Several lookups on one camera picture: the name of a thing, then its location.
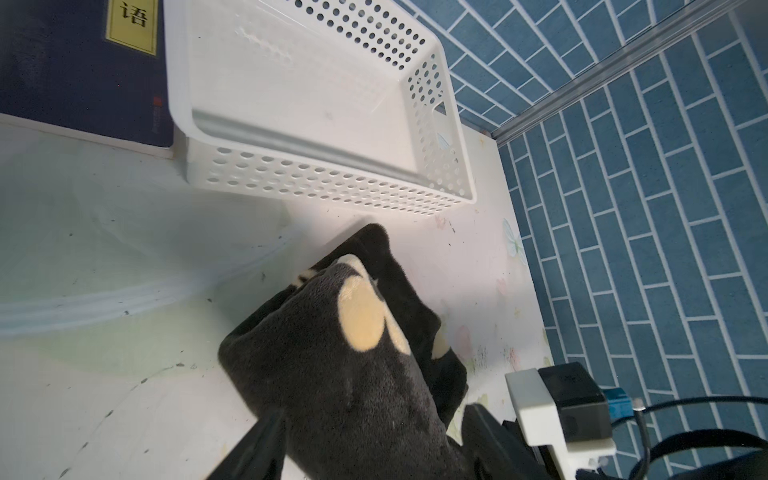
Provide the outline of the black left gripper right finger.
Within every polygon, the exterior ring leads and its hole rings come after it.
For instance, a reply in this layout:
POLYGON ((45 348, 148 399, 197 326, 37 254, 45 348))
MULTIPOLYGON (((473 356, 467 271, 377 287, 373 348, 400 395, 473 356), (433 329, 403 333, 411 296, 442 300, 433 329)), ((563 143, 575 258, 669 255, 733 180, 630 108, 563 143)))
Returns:
POLYGON ((479 403, 468 404, 461 434, 473 479, 548 479, 549 474, 510 431, 479 403))

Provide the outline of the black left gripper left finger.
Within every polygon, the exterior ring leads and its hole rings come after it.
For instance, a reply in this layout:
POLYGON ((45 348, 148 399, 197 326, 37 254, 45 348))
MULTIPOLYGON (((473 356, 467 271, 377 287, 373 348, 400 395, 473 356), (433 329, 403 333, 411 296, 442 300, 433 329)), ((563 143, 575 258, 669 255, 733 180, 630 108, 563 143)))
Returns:
POLYGON ((280 479, 286 457, 286 433, 285 412, 282 409, 270 409, 259 417, 257 423, 207 479, 280 479))

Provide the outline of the black pillowcase with cream flowers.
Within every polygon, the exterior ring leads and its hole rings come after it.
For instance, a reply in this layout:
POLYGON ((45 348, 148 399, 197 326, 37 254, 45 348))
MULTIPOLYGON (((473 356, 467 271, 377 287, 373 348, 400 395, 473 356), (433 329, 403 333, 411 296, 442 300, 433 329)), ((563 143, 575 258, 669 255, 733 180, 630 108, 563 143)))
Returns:
POLYGON ((280 409, 288 457, 312 479, 469 479, 447 428, 468 385, 440 318, 371 223, 222 341, 255 415, 280 409))

